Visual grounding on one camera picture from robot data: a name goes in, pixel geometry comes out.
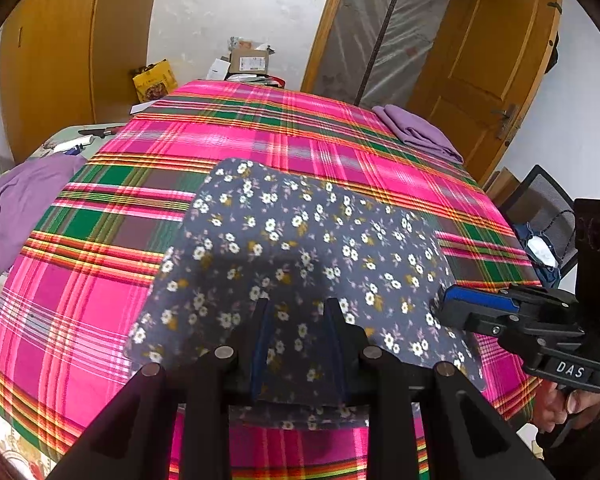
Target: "dark gray floral pillowcase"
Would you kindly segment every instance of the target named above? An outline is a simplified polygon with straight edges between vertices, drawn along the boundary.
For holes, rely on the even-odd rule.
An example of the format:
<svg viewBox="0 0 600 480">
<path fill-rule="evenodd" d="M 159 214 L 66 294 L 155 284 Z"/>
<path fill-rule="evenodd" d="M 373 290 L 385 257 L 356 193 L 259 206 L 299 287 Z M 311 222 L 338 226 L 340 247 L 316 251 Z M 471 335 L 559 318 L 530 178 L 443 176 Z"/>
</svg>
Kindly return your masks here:
<svg viewBox="0 0 600 480">
<path fill-rule="evenodd" d="M 227 159 L 187 211 L 125 354 L 167 368 L 195 360 L 224 343 L 258 298 L 269 298 L 274 334 L 263 402 L 234 410 L 232 418 L 310 430 L 361 426 L 365 409 L 338 406 L 324 300 L 338 298 L 347 322 L 402 361 L 453 362 L 483 389 L 464 334 L 441 327 L 430 313 L 453 282 L 419 214 L 329 182 Z"/>
</svg>

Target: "chair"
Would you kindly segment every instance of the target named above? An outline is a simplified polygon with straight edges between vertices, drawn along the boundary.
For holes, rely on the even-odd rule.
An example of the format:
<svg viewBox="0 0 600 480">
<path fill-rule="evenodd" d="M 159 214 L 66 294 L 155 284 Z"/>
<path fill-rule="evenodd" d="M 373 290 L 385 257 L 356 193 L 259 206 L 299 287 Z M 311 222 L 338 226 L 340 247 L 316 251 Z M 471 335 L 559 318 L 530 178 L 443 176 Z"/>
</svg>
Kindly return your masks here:
<svg viewBox="0 0 600 480">
<path fill-rule="evenodd" d="M 533 231 L 546 230 L 560 261 L 560 275 L 573 269 L 578 259 L 573 200 L 543 168 L 536 164 L 499 210 L 511 226 L 528 222 Z"/>
</svg>

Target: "plaid bedspread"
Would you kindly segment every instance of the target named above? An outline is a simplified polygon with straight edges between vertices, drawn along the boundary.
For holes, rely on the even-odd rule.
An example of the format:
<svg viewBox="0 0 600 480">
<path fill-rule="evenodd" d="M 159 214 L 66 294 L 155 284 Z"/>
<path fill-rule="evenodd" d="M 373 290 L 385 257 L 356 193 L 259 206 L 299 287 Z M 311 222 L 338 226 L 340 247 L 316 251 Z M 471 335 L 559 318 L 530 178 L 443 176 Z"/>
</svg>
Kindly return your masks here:
<svg viewBox="0 0 600 480">
<path fill-rule="evenodd" d="M 495 290 L 535 275 L 502 216 L 459 166 L 405 147 L 370 112 L 328 99 L 192 82 L 137 115 L 64 188 L 0 298 L 0 415 L 57 461 L 128 379 L 122 354 L 205 174 L 236 156 L 412 208 L 436 226 L 458 283 Z M 516 426 L 537 380 L 480 340 L 484 395 Z M 174 436 L 177 476 L 181 433 Z M 233 428 L 234 478 L 363 478 L 366 429 Z M 426 476 L 424 441 L 420 471 Z"/>
</svg>

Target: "purple cloth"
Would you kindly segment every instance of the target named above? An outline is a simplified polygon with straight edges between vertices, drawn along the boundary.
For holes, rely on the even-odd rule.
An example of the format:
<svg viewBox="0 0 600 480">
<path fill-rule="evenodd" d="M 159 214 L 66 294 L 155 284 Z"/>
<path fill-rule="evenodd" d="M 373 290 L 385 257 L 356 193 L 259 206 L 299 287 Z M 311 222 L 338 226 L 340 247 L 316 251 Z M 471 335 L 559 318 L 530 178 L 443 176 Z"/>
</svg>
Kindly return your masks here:
<svg viewBox="0 0 600 480">
<path fill-rule="evenodd" d="M 456 164 L 464 163 L 445 134 L 429 121 L 396 105 L 374 106 L 373 112 L 405 144 Z"/>
<path fill-rule="evenodd" d="M 55 153 L 26 160 L 0 177 L 0 274 L 11 268 L 45 211 L 85 162 L 81 155 Z"/>
</svg>

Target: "silver bolt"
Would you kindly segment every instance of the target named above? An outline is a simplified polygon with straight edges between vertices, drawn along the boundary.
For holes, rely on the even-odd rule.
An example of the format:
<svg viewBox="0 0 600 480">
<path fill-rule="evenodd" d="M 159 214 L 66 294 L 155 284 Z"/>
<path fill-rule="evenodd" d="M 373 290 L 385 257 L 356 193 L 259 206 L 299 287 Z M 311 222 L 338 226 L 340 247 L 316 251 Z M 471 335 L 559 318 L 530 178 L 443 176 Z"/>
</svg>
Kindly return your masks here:
<svg viewBox="0 0 600 480">
<path fill-rule="evenodd" d="M 441 362 L 436 365 L 436 372 L 444 377 L 451 377 L 456 373 L 456 367 L 451 363 Z"/>
<path fill-rule="evenodd" d="M 140 368 L 140 371 L 145 377 L 153 377 L 160 371 L 160 365 L 158 363 L 147 363 Z"/>
<path fill-rule="evenodd" d="M 234 354 L 234 349 L 226 345 L 219 346 L 216 348 L 214 354 L 218 359 L 228 359 Z"/>
<path fill-rule="evenodd" d="M 379 359 L 382 356 L 382 349 L 377 346 L 367 346 L 362 353 L 367 359 Z"/>
</svg>

